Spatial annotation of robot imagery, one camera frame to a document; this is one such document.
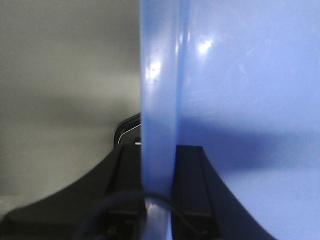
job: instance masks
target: blue plastic panel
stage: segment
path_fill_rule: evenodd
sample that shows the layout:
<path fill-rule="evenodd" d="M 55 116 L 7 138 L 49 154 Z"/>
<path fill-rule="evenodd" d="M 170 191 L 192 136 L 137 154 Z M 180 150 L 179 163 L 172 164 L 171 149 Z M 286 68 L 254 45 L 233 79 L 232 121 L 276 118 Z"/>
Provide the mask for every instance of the blue plastic panel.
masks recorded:
<path fill-rule="evenodd" d="M 142 0 L 141 49 L 144 186 L 203 146 L 270 234 L 318 240 L 320 1 Z"/>

